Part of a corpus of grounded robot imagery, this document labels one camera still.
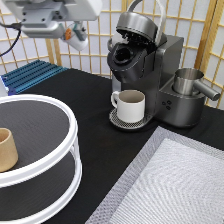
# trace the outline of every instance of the mug handle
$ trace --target mug handle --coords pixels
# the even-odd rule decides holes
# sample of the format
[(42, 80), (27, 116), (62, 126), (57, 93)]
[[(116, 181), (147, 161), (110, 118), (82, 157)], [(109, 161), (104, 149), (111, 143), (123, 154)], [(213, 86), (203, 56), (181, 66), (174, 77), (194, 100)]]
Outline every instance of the mug handle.
[(116, 104), (115, 100), (118, 99), (118, 95), (119, 95), (119, 93), (120, 93), (120, 92), (115, 91), (115, 92), (113, 92), (112, 95), (111, 95), (111, 103), (112, 103), (112, 105), (113, 105), (115, 108), (117, 108), (117, 104)]

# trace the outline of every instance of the white circular rack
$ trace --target white circular rack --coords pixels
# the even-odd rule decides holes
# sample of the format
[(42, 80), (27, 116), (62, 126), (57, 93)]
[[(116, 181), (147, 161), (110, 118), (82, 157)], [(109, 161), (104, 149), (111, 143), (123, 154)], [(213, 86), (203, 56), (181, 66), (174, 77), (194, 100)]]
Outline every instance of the white circular rack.
[(78, 145), (78, 126), (75, 116), (72, 110), (64, 103), (59, 100), (56, 100), (51, 97), (40, 96), (40, 95), (18, 95), (18, 96), (11, 96), (11, 97), (2, 97), (0, 98), (0, 107), (4, 103), (10, 102), (18, 102), (18, 101), (39, 101), (54, 105), (60, 108), (68, 117), (69, 120), (69, 129), (66, 137), (64, 140), (59, 144), (55, 149), (53, 149), (49, 154), (44, 156), (43, 158), (28, 164), (27, 166), (21, 167), (19, 169), (13, 169), (11, 171), (0, 173), (0, 193), (1, 190), (7, 190), (6, 188), (12, 188), (13, 185), (20, 185), (26, 184), (29, 181), (44, 175), (45, 172), (49, 172), (53, 169), (54, 166), (57, 166), (60, 162), (62, 162), (63, 158), (67, 155), (74, 159), (74, 167), (75, 170), (69, 170), (64, 172), (72, 172), (71, 173), (71, 182), (67, 186), (66, 190), (63, 191), (63, 194), (45, 209), (41, 211), (29, 215), (24, 218), (14, 219), (14, 220), (1, 220), (0, 224), (35, 224), (35, 223), (42, 223), (49, 219), (50, 217), (54, 216), (58, 213), (62, 208), (66, 206), (66, 204), (72, 199), (75, 192), (77, 191), (81, 176), (82, 176), (82, 164), (80, 160), (79, 154), (79, 145)]

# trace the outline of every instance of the round tray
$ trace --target round tray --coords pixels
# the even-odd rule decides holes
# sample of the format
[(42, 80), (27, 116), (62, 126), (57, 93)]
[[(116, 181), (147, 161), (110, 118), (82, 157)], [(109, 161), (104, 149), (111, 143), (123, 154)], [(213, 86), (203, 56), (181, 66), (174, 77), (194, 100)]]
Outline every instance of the round tray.
[(1, 188), (0, 223), (43, 223), (71, 200), (81, 176), (81, 161), (71, 150), (55, 166), (37, 177)]
[(19, 154), (17, 164), (0, 173), (0, 188), (29, 180), (50, 169), (77, 139), (77, 122), (71, 109), (46, 96), (0, 98), (0, 127), (12, 131)]

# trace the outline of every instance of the silver mesh mat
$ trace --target silver mesh mat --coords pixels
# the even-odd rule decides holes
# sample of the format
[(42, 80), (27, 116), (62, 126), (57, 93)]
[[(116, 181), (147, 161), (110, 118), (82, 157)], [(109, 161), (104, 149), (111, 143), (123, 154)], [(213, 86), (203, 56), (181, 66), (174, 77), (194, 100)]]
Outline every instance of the silver mesh mat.
[(96, 211), (87, 220), (86, 224), (109, 223), (112, 215), (117, 210), (122, 200), (165, 138), (207, 153), (208, 155), (216, 158), (224, 159), (224, 153), (218, 149), (158, 127), (136, 158), (115, 183), (114, 187), (110, 190), (105, 199), (98, 206)]
[(223, 223), (224, 162), (165, 139), (110, 224)]

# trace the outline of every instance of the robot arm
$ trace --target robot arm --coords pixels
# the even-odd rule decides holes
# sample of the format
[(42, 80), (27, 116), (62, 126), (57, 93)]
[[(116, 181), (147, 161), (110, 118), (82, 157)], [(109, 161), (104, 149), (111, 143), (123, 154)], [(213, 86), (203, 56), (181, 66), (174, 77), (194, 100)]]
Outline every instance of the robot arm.
[[(96, 20), (102, 0), (3, 0), (9, 10), (21, 20), (21, 31), (31, 38), (61, 38), (77, 50), (88, 44), (82, 21)], [(68, 31), (63, 21), (75, 21)]]

